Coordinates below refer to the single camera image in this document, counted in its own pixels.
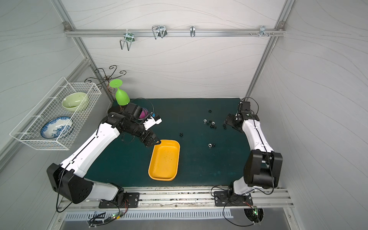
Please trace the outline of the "yellow plastic storage box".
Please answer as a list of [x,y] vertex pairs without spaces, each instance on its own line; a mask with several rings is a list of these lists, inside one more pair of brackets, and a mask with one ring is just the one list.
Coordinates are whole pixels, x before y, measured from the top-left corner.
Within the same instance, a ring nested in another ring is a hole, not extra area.
[[175,140],[161,140],[153,148],[148,174],[157,181],[172,181],[178,172],[180,144]]

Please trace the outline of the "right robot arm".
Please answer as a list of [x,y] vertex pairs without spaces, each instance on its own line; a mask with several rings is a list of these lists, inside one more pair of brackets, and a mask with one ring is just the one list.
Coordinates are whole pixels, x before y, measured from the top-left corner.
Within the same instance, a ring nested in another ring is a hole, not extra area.
[[268,144],[256,116],[246,113],[228,114],[225,124],[244,133],[250,146],[250,154],[243,168],[243,176],[232,184],[232,193],[249,195],[256,190],[270,195],[278,186],[283,157]]

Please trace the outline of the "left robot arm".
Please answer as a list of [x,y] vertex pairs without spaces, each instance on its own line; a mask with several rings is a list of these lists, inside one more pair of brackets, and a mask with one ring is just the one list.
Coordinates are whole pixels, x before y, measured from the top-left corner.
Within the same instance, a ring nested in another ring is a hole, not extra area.
[[47,168],[52,189],[73,204],[86,200],[106,200],[122,205],[124,189],[122,187],[85,179],[89,168],[105,148],[121,133],[137,137],[146,147],[159,145],[161,140],[150,130],[162,122],[159,115],[153,113],[139,123],[132,114],[109,113],[99,124],[95,133],[82,144],[70,157],[60,164],[51,164]]

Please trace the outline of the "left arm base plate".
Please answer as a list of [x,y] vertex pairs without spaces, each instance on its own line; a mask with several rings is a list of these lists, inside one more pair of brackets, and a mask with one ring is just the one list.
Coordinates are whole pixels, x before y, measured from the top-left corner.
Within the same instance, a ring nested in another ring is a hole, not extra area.
[[100,209],[133,209],[137,208],[139,205],[140,193],[125,192],[117,194],[117,196],[112,200],[101,200],[99,203]]

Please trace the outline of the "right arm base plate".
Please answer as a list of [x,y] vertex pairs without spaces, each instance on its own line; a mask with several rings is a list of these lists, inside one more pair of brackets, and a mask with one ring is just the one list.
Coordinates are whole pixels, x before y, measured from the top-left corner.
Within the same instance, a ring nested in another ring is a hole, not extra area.
[[216,207],[249,207],[253,206],[253,199],[250,195],[235,195],[227,191],[215,191],[212,193]]

